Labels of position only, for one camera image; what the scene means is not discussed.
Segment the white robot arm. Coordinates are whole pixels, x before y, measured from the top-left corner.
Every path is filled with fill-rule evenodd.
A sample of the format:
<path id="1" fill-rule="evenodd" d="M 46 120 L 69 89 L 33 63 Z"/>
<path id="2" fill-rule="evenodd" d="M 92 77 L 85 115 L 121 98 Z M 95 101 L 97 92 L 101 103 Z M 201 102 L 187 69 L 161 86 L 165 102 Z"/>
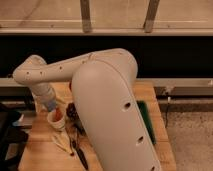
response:
<path id="1" fill-rule="evenodd" d="M 134 56 L 115 48 L 52 64 L 32 55 L 13 78 L 45 105 L 55 99 L 52 82 L 71 83 L 74 105 L 103 171 L 163 171 L 133 93 L 137 72 Z"/>

